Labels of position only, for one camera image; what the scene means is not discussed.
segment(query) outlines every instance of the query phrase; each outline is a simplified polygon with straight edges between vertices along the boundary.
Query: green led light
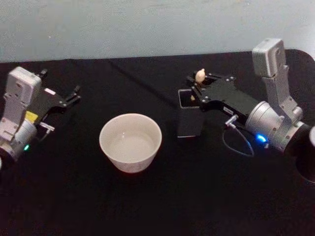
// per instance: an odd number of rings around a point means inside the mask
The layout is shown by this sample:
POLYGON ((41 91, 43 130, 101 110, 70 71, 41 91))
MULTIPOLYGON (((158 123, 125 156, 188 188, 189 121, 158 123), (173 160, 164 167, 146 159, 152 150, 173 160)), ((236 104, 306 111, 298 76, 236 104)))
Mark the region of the green led light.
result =
POLYGON ((29 148, 30 148, 30 145, 27 144, 27 145, 25 146, 25 148, 24 148, 24 151, 27 151, 29 148))

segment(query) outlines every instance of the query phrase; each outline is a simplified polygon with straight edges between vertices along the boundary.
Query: black tabletop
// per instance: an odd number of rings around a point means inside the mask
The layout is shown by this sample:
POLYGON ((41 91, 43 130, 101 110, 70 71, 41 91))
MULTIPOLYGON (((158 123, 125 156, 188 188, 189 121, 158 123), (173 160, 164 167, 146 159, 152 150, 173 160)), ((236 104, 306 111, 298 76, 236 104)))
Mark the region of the black tabletop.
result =
MULTIPOLYGON (((315 62, 297 50, 286 55, 291 95, 314 125, 315 62)), ((2 63, 1 94, 18 65, 47 68, 44 85, 63 96, 79 84, 82 101, 47 120, 55 132, 2 173, 0 235, 315 234, 315 185, 294 158, 255 143, 254 158, 231 152, 221 142, 227 116, 216 111, 206 114, 201 137, 176 137, 177 90, 194 70, 233 74, 238 89, 266 100, 250 52, 2 63), (98 144, 103 125, 124 113, 151 117, 163 134, 152 164, 133 175, 98 144)))

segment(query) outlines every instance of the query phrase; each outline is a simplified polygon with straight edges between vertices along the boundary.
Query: bowl rim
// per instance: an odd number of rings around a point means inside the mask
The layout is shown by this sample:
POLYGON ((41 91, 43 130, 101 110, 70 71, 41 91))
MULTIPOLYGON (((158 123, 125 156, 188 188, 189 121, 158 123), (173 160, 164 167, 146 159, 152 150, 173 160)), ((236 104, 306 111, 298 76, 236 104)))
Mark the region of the bowl rim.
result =
POLYGON ((126 113, 126 114, 121 114, 119 116, 116 116, 112 119, 110 119, 104 126, 103 128, 101 129, 100 133, 99 133, 99 137, 98 137, 98 142, 99 142, 99 146, 100 148, 102 149, 102 151, 104 152, 104 154, 111 160, 114 160, 116 162, 119 162, 119 163, 126 163, 126 164, 136 164, 136 163, 140 163, 142 161, 145 161, 149 158, 151 158, 153 155, 155 155, 158 151, 158 149, 160 148, 161 146, 161 143, 162 143, 162 132, 161 132, 161 129, 159 127, 159 125, 150 117, 146 116, 146 115, 143 115, 143 114, 138 114, 138 113, 126 113), (154 149, 154 151, 148 155, 147 157, 145 157, 144 159, 141 159, 141 160, 138 160, 138 161, 131 161, 131 162, 126 162, 126 161, 121 161, 121 160, 117 160, 116 158, 113 158, 112 156, 110 156, 106 151, 105 149, 102 147, 101 145, 101 135, 102 133, 104 132, 104 130, 107 128, 107 126, 109 126, 112 122, 114 122, 115 120, 117 119, 120 119, 121 117, 127 117, 127 116, 133 116, 133 117, 143 117, 145 119, 148 119, 149 121, 151 121, 151 123, 157 128, 158 130, 158 145, 157 147, 154 149))

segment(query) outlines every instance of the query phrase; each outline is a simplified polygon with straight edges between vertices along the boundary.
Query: white bowl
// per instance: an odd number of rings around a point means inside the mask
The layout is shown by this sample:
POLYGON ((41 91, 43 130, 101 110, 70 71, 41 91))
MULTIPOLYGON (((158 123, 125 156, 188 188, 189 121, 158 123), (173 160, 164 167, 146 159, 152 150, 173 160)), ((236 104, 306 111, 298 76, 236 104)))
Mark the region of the white bowl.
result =
POLYGON ((124 114, 108 121, 99 134, 99 145, 121 171, 146 169, 162 142, 158 124, 141 114, 124 114))

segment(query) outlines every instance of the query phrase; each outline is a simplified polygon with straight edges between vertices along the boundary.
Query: yellow label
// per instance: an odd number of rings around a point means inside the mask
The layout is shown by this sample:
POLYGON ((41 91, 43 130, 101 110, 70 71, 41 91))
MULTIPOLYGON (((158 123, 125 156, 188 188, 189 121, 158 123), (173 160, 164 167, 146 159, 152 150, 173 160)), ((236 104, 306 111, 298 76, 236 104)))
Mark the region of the yellow label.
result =
POLYGON ((36 114, 34 114, 32 112, 29 112, 29 111, 27 111, 26 115, 25 115, 25 118, 28 119, 33 124, 36 121, 37 117, 38 117, 38 115, 36 115, 36 114))

